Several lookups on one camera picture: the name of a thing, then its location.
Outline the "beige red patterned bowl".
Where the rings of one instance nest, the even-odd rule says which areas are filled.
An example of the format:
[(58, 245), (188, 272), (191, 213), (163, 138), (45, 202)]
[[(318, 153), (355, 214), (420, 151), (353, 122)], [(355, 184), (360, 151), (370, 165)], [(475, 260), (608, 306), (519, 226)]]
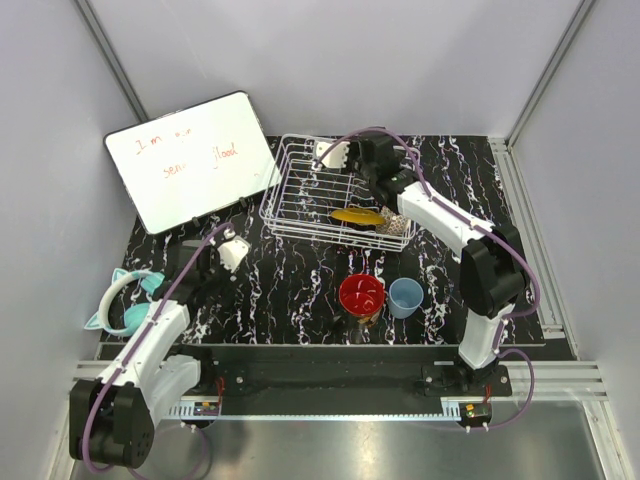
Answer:
[(396, 214), (387, 207), (380, 210), (380, 215), (385, 223), (377, 225), (375, 231), (381, 235), (402, 236), (410, 228), (411, 220), (403, 215)]

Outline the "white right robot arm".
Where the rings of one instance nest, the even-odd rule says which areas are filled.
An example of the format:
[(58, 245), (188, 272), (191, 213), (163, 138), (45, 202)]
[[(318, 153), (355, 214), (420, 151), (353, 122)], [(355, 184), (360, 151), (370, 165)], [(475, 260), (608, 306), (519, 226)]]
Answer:
[(382, 206), (434, 234), (460, 259), (459, 289), (467, 319), (458, 355), (465, 365), (454, 384), (476, 396), (490, 383), (485, 368), (496, 358), (498, 331), (514, 312), (532, 274), (512, 225), (482, 220), (437, 193), (416, 167), (401, 165), (400, 142), (375, 132), (349, 142), (346, 168), (359, 175)]

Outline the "white wire dish rack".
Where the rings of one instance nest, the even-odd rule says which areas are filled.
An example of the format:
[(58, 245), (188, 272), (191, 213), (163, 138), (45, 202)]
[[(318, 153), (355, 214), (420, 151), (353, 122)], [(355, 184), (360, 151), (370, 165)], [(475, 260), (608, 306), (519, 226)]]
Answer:
[(271, 232), (280, 237), (320, 241), (348, 247), (402, 251), (413, 238), (417, 226), (402, 236), (381, 235), (375, 230), (359, 231), (329, 217), (333, 210), (349, 206), (374, 208), (377, 203), (365, 181), (340, 169), (313, 169), (317, 141), (331, 137), (288, 134), (281, 138), (274, 154), (275, 166), (269, 187), (259, 208), (259, 216)]

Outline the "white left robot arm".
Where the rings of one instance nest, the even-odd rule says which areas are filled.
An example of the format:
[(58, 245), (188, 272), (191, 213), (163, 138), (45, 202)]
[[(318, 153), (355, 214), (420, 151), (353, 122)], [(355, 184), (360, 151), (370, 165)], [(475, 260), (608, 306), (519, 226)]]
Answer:
[(201, 246), (185, 241), (174, 248), (162, 272), (116, 270), (92, 318), (107, 327), (112, 301), (137, 281), (150, 302), (130, 308), (138, 325), (118, 356), (93, 380), (80, 379), (69, 396), (69, 453), (94, 472), (112, 466), (136, 469), (148, 457), (157, 425), (187, 392), (224, 391), (212, 353), (177, 344), (203, 303), (207, 287), (230, 281), (250, 249), (239, 236)]

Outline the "yellow round plate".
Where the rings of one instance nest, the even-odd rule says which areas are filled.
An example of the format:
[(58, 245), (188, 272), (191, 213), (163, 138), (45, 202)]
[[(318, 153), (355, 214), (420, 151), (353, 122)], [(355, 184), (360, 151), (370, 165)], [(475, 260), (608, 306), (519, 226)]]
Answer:
[(336, 221), (364, 226), (378, 226), (386, 223), (385, 217), (375, 210), (359, 207), (333, 210), (329, 217)]

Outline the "black floral square plate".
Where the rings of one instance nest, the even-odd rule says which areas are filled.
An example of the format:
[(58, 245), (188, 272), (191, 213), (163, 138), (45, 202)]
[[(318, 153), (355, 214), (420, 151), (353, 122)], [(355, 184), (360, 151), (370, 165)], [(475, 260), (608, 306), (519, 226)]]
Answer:
[[(366, 208), (366, 207), (359, 207), (359, 208), (375, 210), (376, 212), (378, 212), (380, 214), (380, 211), (376, 210), (374, 208)], [(348, 225), (350, 228), (356, 229), (356, 230), (359, 230), (359, 231), (371, 231), (371, 230), (375, 230), (375, 228), (376, 228), (376, 226), (356, 225), (356, 224), (350, 224), (350, 223), (346, 223), (346, 222), (343, 222), (343, 223)]]

